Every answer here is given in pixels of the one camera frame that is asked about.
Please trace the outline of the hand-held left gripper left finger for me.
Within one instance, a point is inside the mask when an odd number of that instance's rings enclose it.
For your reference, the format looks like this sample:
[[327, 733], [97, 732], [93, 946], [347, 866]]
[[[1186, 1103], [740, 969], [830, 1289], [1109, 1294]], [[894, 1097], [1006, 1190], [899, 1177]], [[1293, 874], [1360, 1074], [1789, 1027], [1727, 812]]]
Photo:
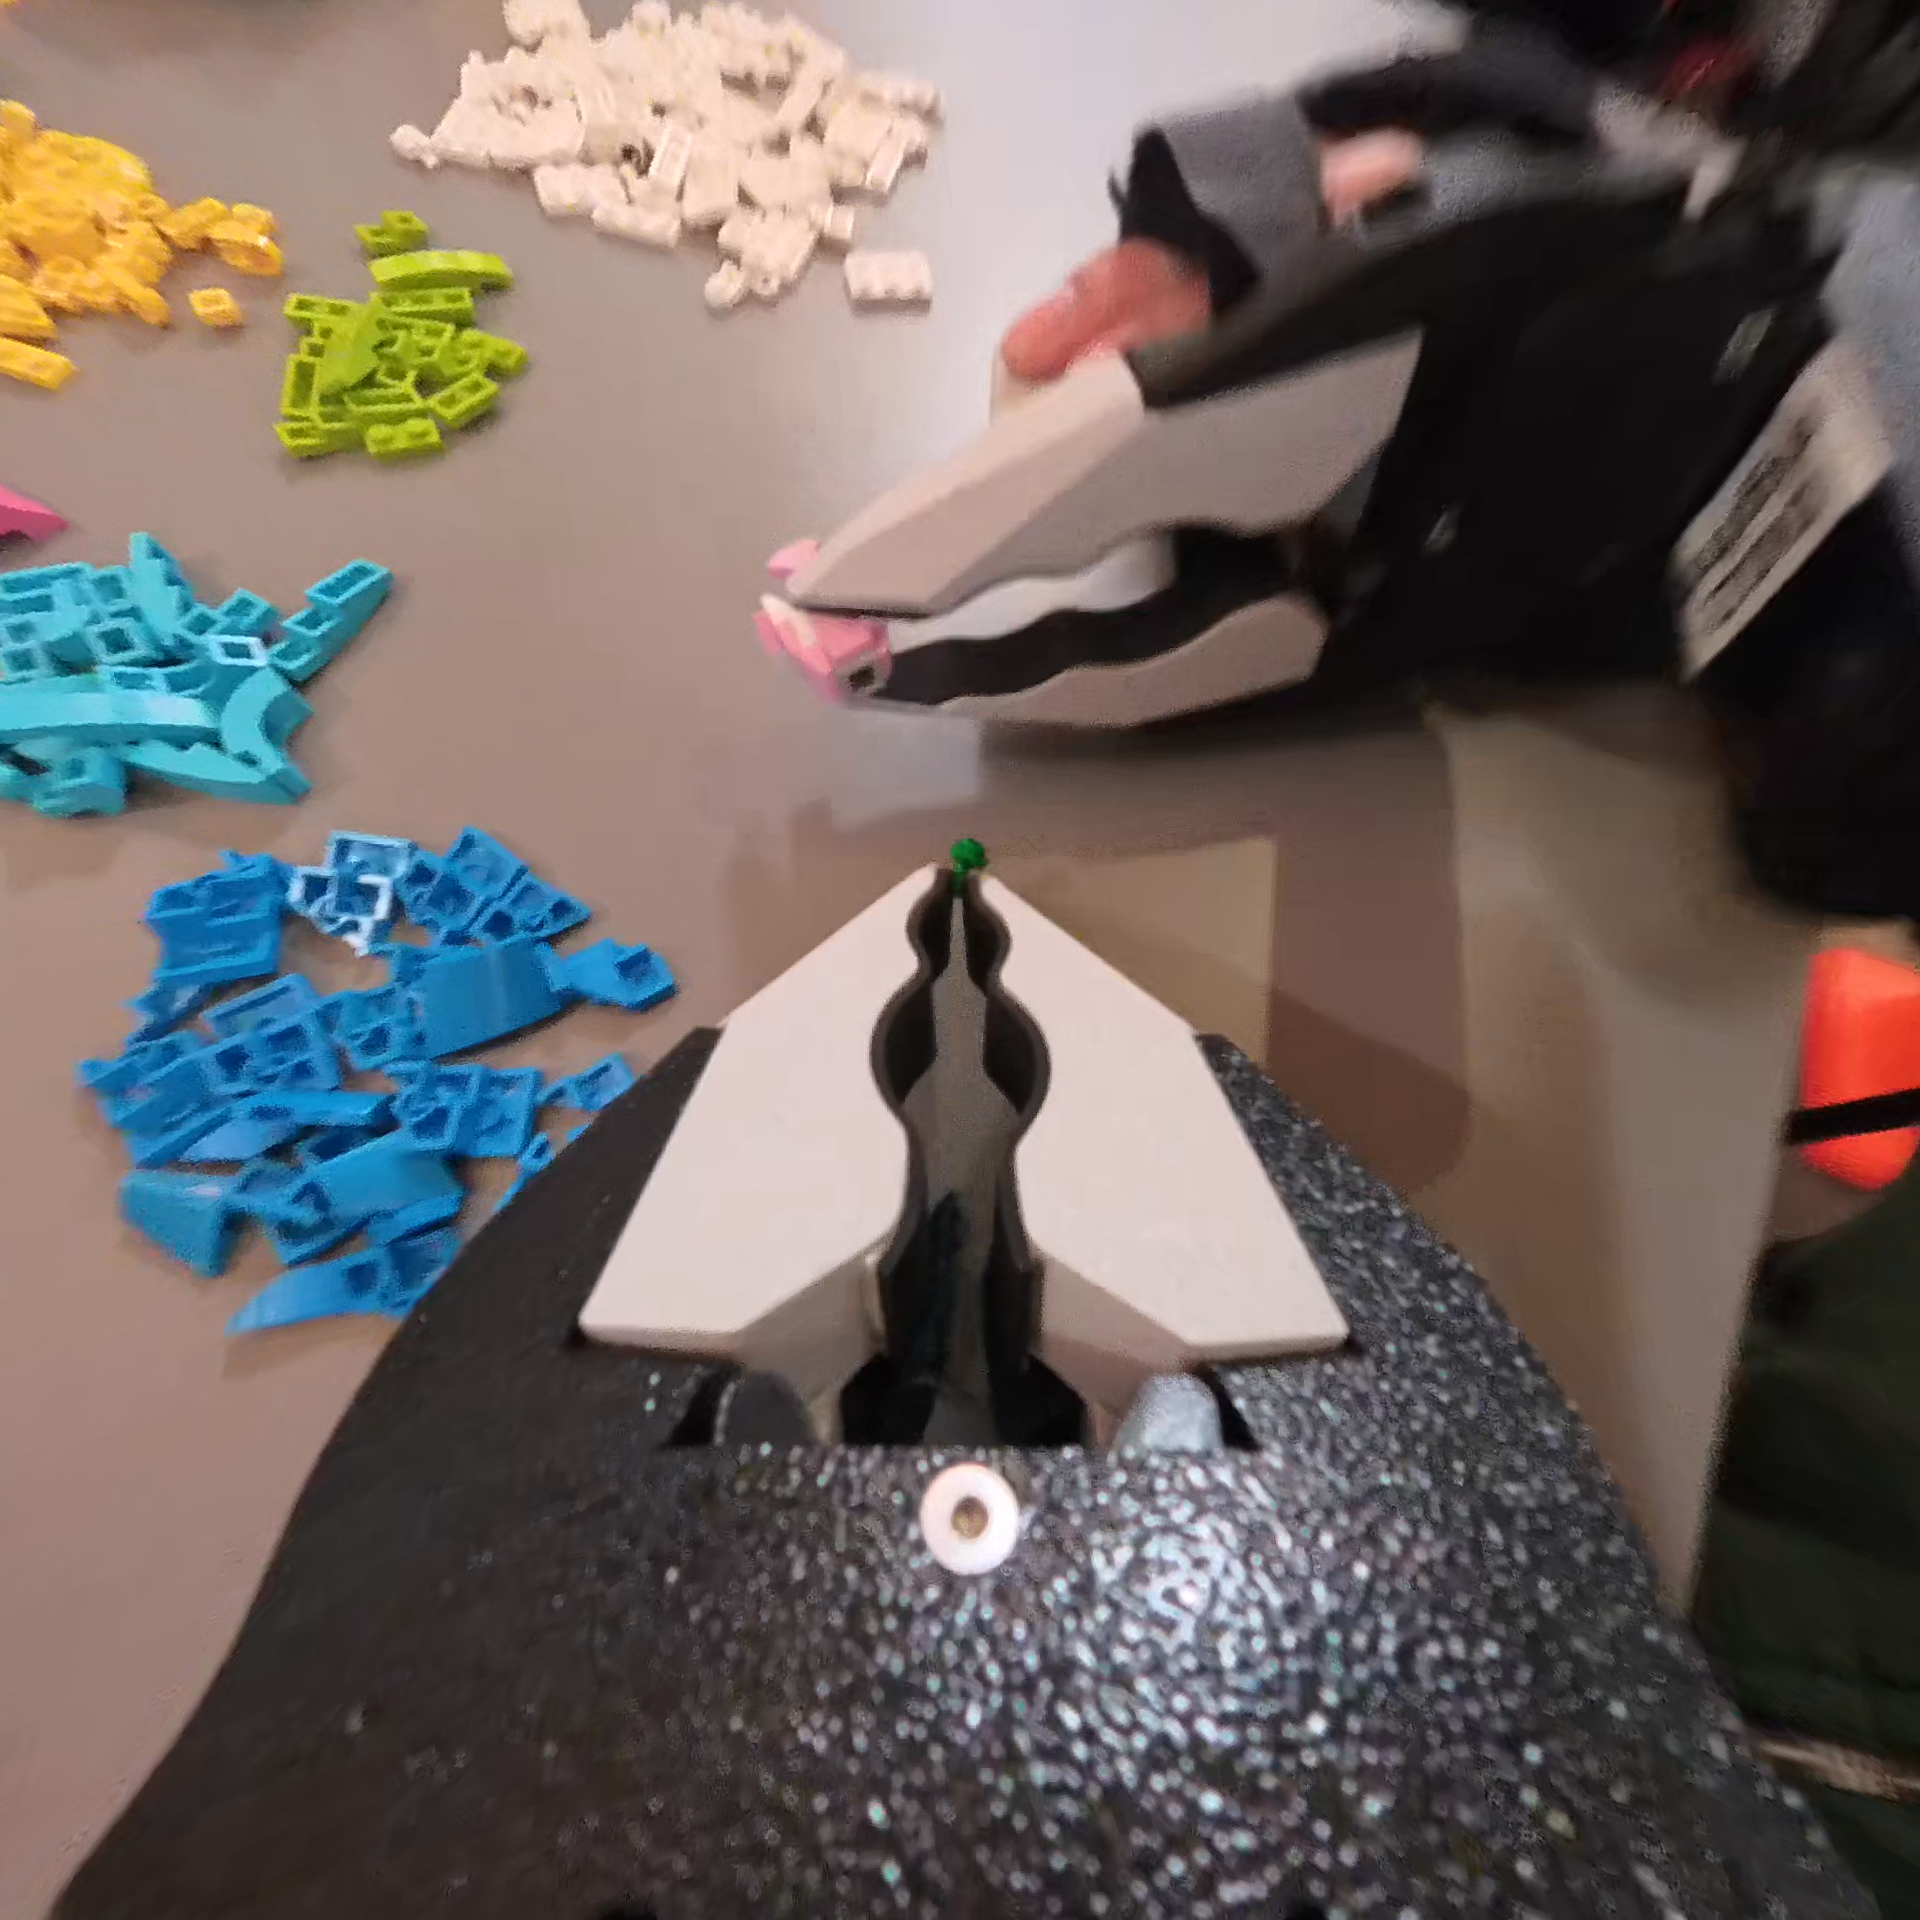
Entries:
[[883, 1352], [881, 1269], [926, 1206], [907, 1107], [949, 946], [953, 874], [916, 867], [724, 1020], [580, 1312], [593, 1343], [731, 1363], [803, 1402]]

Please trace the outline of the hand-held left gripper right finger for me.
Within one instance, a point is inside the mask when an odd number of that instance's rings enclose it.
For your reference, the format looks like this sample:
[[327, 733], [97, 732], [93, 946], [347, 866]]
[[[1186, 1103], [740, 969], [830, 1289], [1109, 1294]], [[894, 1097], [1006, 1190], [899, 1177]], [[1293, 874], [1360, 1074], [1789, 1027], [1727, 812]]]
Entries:
[[1041, 1269], [1039, 1356], [1084, 1402], [1349, 1343], [1199, 1027], [997, 877], [970, 880], [983, 993], [1039, 1054], [1016, 1199]]

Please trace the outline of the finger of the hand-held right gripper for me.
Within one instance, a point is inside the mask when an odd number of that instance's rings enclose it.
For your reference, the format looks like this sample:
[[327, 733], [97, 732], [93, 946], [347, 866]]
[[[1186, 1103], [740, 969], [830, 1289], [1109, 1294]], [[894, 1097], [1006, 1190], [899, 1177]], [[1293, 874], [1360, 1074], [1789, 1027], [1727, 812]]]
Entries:
[[936, 617], [1184, 524], [1280, 530], [1390, 442], [1417, 362], [1406, 332], [1177, 404], [1149, 404], [1120, 356], [1080, 362], [871, 499], [789, 590], [817, 610]]
[[1309, 682], [1331, 633], [1277, 540], [1174, 540], [1174, 570], [1119, 609], [996, 637], [891, 642], [881, 702], [990, 722], [1139, 732]]

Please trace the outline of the pink lego assembly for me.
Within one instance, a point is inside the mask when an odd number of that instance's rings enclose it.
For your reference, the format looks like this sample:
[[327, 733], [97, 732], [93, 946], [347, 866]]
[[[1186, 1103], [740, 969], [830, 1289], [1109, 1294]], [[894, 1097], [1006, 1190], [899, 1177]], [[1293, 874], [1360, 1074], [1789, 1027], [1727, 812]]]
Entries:
[[820, 542], [800, 537], [767, 559], [767, 590], [756, 609], [756, 633], [771, 660], [787, 660], [826, 700], [886, 702], [894, 677], [894, 614], [811, 610], [787, 589], [817, 556]]

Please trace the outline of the pile of blue lego pieces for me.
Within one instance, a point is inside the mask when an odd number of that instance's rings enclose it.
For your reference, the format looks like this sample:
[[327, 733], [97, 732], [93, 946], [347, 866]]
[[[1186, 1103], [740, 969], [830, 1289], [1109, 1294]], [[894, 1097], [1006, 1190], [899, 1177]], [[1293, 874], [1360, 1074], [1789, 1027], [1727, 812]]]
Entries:
[[476, 1164], [504, 1164], [513, 1203], [640, 1082], [620, 1047], [561, 1074], [501, 1060], [679, 993], [657, 946], [593, 916], [476, 826], [447, 849], [336, 830], [316, 863], [227, 852], [164, 884], [126, 1040], [76, 1069], [126, 1154], [123, 1223], [194, 1280], [249, 1239], [274, 1257], [234, 1340], [407, 1319], [460, 1254]]

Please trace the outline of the pile of white lego pieces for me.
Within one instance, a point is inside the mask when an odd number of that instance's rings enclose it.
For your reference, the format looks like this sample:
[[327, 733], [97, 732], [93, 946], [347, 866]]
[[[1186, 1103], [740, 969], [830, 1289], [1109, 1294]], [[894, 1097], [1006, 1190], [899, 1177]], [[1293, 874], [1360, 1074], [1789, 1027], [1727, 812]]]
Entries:
[[603, 32], [584, 3], [504, 3], [501, 19], [506, 49], [473, 50], [441, 120], [389, 134], [397, 157], [517, 173], [551, 219], [711, 250], [716, 314], [780, 302], [814, 266], [860, 314], [931, 306], [926, 254], [864, 226], [926, 163], [936, 82], [750, 3], [634, 3]]

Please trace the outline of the pile of lime lego pieces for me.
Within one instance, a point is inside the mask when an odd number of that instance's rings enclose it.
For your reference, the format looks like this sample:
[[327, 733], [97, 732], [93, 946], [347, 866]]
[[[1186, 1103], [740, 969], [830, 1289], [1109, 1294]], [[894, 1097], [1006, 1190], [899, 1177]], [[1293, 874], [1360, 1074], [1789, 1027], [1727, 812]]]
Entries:
[[274, 439], [289, 459], [364, 454], [380, 464], [433, 459], [490, 420], [529, 352], [483, 323], [514, 292], [513, 266], [480, 247], [434, 244], [429, 222], [384, 207], [354, 229], [361, 297], [289, 294]]

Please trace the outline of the pile of cyan lego pieces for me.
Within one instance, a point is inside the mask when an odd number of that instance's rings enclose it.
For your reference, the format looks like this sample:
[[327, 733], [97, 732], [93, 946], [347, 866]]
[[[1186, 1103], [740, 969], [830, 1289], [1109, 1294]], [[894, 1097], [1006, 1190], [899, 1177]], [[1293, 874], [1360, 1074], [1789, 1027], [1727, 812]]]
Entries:
[[297, 610], [239, 589], [203, 602], [153, 534], [123, 563], [4, 573], [4, 802], [117, 817], [144, 786], [284, 806], [310, 793], [310, 682], [387, 609], [391, 567], [351, 559]]

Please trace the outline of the pile of yellow lego pieces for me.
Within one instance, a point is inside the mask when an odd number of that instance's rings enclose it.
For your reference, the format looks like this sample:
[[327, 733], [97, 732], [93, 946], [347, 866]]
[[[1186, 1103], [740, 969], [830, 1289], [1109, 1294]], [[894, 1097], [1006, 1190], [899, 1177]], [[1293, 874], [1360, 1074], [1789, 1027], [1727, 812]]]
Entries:
[[7, 382], [61, 392], [79, 372], [61, 349], [76, 319], [167, 332], [189, 314], [210, 332], [239, 332], [246, 314], [233, 283], [274, 283], [284, 267], [267, 206], [176, 203], [136, 152], [4, 100]]

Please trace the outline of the person's right hand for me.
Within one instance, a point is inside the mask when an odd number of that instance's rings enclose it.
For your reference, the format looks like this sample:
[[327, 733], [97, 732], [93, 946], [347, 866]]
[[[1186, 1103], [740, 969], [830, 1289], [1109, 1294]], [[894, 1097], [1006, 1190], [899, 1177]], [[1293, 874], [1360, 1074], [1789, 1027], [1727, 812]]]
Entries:
[[1039, 386], [1089, 354], [1229, 329], [1224, 360], [1149, 373], [1209, 397], [1391, 332], [1503, 323], [1677, 222], [1676, 160], [1621, 160], [1613, 72], [1683, 3], [1467, 3], [1459, 44], [1341, 64], [1164, 116], [1114, 179], [1119, 239], [1033, 309], [1001, 367]]

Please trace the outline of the person's dark green clothing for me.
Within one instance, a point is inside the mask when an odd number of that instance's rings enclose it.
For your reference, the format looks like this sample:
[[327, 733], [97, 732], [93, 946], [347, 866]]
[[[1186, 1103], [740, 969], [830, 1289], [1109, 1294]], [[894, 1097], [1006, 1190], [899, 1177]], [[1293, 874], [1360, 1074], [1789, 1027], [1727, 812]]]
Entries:
[[1917, 1913], [1917, 1169], [1753, 1286], [1696, 1632], [1886, 1916]]

